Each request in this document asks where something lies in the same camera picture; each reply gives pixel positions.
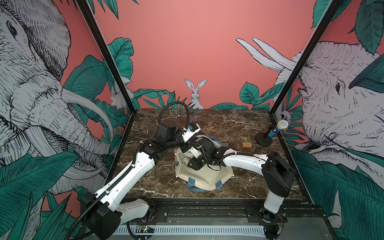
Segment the cream canvas tote bag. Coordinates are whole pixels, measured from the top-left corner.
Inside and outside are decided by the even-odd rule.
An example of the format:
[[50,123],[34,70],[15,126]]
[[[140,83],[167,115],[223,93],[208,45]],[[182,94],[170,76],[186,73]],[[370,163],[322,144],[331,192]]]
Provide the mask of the cream canvas tote bag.
[[193,157],[193,155],[188,150],[196,137],[194,137],[190,144],[184,148],[186,150],[185,152],[183,152],[183,150],[180,148],[174,150],[176,161],[176,177],[186,181],[188,183],[188,190],[192,192],[209,192],[216,189],[222,189],[223,184],[234,176],[232,167],[227,167],[223,163],[218,163],[220,151],[226,150],[228,147],[222,145],[218,139],[212,136],[208,136],[209,138],[212,138],[214,141],[218,142],[218,149],[214,154],[216,161],[213,165],[213,169],[215,169],[215,171],[210,170],[207,166],[204,166],[200,170],[195,171],[188,167],[188,162],[190,158]]

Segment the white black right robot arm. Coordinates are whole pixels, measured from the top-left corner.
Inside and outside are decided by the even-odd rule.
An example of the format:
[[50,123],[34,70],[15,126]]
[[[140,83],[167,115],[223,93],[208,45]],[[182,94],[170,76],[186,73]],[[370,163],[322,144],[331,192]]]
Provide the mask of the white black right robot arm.
[[198,136],[181,150],[188,155],[190,168],[194,170],[204,166],[219,166],[221,170],[224,167],[236,167],[263,176],[269,190],[261,213],[273,218],[278,215],[283,201],[289,196],[296,176],[295,170],[277,152],[267,155],[238,152],[217,144],[207,136]]

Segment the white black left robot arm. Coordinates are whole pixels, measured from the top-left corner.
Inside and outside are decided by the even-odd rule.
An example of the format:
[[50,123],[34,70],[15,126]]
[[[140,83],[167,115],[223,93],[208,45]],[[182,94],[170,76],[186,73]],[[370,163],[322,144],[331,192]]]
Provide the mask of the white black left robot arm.
[[200,130],[197,124],[188,123],[180,128],[170,120],[159,122],[157,132],[136,146],[128,166],[104,187],[93,194],[85,193],[81,198],[81,215],[77,223],[84,223],[90,230],[84,236],[96,235],[100,240],[106,240],[120,225],[143,218],[150,203],[137,199],[124,204],[123,198],[167,155],[169,149],[184,146]]

